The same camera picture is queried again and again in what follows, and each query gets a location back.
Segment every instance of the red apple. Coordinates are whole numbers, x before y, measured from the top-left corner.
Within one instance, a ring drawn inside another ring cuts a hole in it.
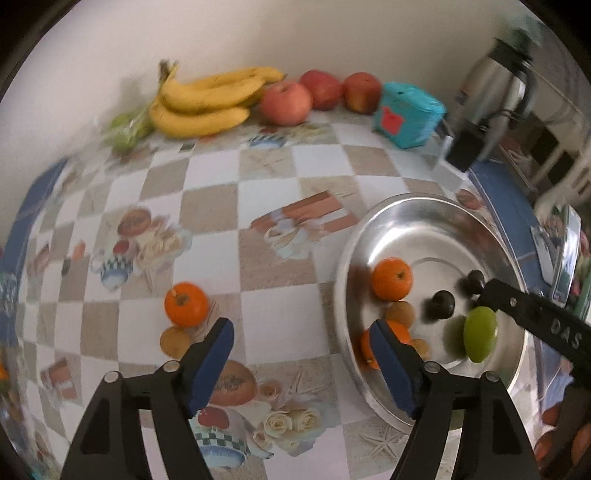
[[[221,408],[205,407],[199,410],[197,421],[203,427],[216,427],[226,430],[230,426],[230,419]]]
[[[352,112],[370,115],[378,109],[382,82],[370,73],[357,72],[343,82],[345,106]]]
[[[312,94],[315,110],[332,110],[343,98],[343,85],[330,73],[310,70],[301,76],[300,83]]]
[[[312,95],[297,82],[281,82],[267,89],[261,112],[276,125],[291,127],[302,123],[312,109]]]

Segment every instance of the silver bolt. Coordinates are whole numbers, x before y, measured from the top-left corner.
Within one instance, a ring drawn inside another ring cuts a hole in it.
[[[427,362],[425,363],[425,370],[430,374],[438,374],[441,371],[441,365],[437,362]]]
[[[163,368],[165,372],[170,374],[172,372],[176,372],[180,366],[181,364],[179,364],[176,360],[171,360],[170,362],[166,362]]]
[[[489,372],[486,372],[486,373],[484,374],[484,376],[486,377],[486,379],[487,379],[489,382],[498,382],[498,381],[499,381],[499,375],[497,375],[497,374],[496,374],[496,373],[494,373],[494,372],[490,372],[490,371],[489,371]]]
[[[104,377],[104,380],[107,383],[116,382],[118,379],[119,379],[119,372],[116,372],[115,370],[113,370],[112,372],[108,372]]]

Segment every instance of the teal box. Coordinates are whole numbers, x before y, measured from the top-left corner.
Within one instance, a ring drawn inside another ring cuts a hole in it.
[[[446,112],[434,96],[408,83],[384,84],[374,127],[398,148],[423,145]]]

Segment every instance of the bunch of bananas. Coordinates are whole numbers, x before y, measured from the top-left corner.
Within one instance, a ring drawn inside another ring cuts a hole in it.
[[[236,127],[265,93],[264,85],[284,74],[273,67],[253,67],[213,75],[193,83],[176,79],[178,64],[160,64],[160,91],[149,108],[156,128],[169,137],[194,138]]]

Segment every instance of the black olive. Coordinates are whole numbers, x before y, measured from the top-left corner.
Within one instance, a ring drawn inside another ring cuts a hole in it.
[[[484,274],[480,270],[472,270],[466,277],[466,292],[470,295],[480,295],[484,290]]]
[[[428,302],[427,314],[437,320],[448,319],[456,309],[456,299],[447,290],[438,291]]]

